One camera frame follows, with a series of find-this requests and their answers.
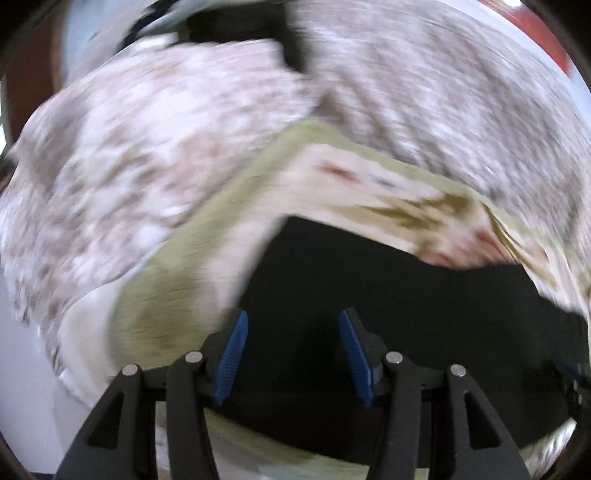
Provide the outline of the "black pants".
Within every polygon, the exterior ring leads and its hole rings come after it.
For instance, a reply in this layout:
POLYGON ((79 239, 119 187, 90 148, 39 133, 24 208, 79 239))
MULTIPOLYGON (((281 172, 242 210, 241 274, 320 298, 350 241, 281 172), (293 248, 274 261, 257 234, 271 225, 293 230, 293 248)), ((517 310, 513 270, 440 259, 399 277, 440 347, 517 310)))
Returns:
POLYGON ((589 359, 585 319, 541 297, 518 265, 452 270, 291 217, 238 302, 249 335, 218 412, 276 441, 368 464, 383 407, 363 405, 339 337, 346 308, 422 367, 464 365, 519 446, 568 417, 556 360, 589 359))

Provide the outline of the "floral fleece blanket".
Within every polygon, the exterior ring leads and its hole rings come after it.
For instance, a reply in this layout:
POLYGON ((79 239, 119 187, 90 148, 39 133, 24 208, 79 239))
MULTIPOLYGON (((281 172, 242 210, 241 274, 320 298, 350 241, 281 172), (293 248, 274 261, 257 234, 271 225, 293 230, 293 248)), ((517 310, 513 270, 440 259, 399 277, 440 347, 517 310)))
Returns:
POLYGON ((524 267, 538 291, 590 311, 590 201, 570 167, 512 163, 488 199, 349 141, 318 121, 280 134, 118 279, 74 303, 61 381, 93 406, 119 366, 157 367, 204 340, 290 216, 339 227, 432 264, 524 267))

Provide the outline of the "quilted floral bedspread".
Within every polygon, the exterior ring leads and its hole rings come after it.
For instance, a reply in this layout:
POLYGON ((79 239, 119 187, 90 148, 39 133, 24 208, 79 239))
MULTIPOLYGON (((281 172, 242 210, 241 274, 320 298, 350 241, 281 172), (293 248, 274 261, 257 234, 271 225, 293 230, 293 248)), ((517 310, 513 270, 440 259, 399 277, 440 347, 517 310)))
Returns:
POLYGON ((44 102, 8 149, 1 258, 54 371, 70 307, 118 279, 291 126, 495 199, 512 163, 570 167, 590 201, 590 129, 524 35, 440 1, 298 1, 307 70, 273 40, 139 43, 44 102))

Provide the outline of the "dark wooden cabinet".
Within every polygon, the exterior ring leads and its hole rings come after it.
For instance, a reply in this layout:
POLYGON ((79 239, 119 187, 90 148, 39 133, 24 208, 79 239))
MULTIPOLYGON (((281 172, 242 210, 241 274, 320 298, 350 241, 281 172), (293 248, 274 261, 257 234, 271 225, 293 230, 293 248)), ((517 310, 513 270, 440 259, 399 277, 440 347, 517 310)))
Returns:
POLYGON ((5 74, 8 132, 15 142, 34 111, 62 86, 63 13, 54 11, 16 49, 5 74))

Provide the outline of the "dark clothes pile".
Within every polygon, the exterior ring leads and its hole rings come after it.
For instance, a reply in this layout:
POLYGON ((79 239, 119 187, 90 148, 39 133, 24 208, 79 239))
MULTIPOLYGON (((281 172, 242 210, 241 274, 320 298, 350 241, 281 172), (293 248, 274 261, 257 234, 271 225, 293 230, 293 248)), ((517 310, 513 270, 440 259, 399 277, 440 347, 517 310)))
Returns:
POLYGON ((156 1, 128 29, 118 49, 164 34, 197 44, 273 40, 283 49, 287 67, 304 73, 303 37, 288 13, 287 1, 156 1))

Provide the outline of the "red wall poster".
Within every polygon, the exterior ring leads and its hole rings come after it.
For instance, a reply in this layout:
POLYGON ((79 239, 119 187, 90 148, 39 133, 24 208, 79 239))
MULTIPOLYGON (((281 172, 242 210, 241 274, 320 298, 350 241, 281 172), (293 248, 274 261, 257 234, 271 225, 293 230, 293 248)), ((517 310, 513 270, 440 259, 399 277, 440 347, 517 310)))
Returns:
POLYGON ((572 67, 566 50, 546 23, 522 1, 480 0, 480 3, 496 11, 519 28, 541 47, 567 76, 571 76, 572 67))

